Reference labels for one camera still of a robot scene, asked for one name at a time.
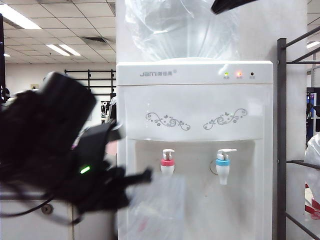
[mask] faucet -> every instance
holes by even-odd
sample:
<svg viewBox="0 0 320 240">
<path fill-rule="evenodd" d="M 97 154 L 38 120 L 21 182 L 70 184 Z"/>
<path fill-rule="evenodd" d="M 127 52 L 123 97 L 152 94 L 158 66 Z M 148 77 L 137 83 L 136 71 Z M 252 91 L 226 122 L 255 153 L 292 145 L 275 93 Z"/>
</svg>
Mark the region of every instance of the faucet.
<svg viewBox="0 0 320 240">
<path fill-rule="evenodd" d="M 161 172 L 164 175 L 171 176 L 175 170 L 175 160 L 172 158 L 173 149 L 164 149 L 162 151 L 163 159 L 161 160 Z"/>
<path fill-rule="evenodd" d="M 221 185 L 227 185 L 227 179 L 230 171 L 230 159 L 227 153 L 235 152 L 237 149 L 220 149 L 216 154 L 216 171 L 219 175 Z"/>
</svg>

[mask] green led light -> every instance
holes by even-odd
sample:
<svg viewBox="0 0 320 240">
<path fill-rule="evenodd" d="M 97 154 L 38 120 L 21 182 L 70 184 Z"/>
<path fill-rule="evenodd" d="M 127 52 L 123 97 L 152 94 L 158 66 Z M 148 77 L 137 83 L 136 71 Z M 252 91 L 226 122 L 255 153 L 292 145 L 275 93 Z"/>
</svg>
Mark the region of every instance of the green led light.
<svg viewBox="0 0 320 240">
<path fill-rule="evenodd" d="M 90 166 L 86 166 L 84 169 L 80 171 L 81 174 L 84 174 L 90 170 Z"/>
</svg>

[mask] fluorescent light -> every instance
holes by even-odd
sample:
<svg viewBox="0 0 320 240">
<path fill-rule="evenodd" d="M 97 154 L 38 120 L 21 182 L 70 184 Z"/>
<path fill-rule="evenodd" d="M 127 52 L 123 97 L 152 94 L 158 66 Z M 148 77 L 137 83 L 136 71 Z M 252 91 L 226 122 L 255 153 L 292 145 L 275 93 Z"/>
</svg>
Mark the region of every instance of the fluorescent light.
<svg viewBox="0 0 320 240">
<path fill-rule="evenodd" d="M 71 47 L 69 47 L 68 45 L 65 44 L 59 44 L 60 47 L 62 47 L 63 49 L 67 50 L 69 53 L 72 53 L 75 56 L 81 56 L 80 53 L 78 53 L 77 51 L 73 50 Z"/>
<path fill-rule="evenodd" d="M 311 42 L 309 43 L 306 48 L 309 49 L 309 48 L 312 48 L 314 46 L 317 46 L 318 44 L 320 44 L 320 41 L 314 41 L 314 42 Z"/>
<path fill-rule="evenodd" d="M 53 44 L 46 44 L 46 46 L 48 48 L 51 48 L 52 50 L 55 50 L 57 53 L 63 55 L 63 56 L 70 56 L 69 53 L 63 51 L 61 48 L 58 48 L 57 46 L 53 45 Z"/>
<path fill-rule="evenodd" d="M 14 22 L 15 24 L 23 27 L 24 29 L 41 29 L 41 27 L 39 27 L 33 21 L 30 21 L 28 18 L 26 18 L 7 4 L 0 4 L 0 14 L 2 14 L 6 19 L 9 19 L 11 22 Z"/>
</svg>

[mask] keyhole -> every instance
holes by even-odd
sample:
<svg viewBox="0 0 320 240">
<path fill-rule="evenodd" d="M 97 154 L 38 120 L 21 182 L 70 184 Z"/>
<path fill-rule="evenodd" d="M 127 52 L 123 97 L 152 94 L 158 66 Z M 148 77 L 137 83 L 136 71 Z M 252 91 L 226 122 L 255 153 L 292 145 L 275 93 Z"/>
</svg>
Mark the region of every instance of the keyhole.
<svg viewBox="0 0 320 240">
<path fill-rule="evenodd" d="M 45 215 L 50 215 L 54 211 L 54 207 L 51 204 L 46 204 L 42 206 L 41 211 Z"/>
</svg>

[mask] blue tap cap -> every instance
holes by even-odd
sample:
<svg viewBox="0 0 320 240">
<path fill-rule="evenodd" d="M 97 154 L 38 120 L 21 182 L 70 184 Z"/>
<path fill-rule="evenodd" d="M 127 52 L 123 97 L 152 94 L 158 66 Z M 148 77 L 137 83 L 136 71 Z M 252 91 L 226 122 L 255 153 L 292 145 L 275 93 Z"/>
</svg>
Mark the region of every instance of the blue tap cap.
<svg viewBox="0 0 320 240">
<path fill-rule="evenodd" d="M 215 160 L 215 164 L 218 165 L 218 166 L 230 166 L 230 160 L 227 159 L 227 160 L 220 160 L 220 159 L 216 159 Z"/>
</svg>

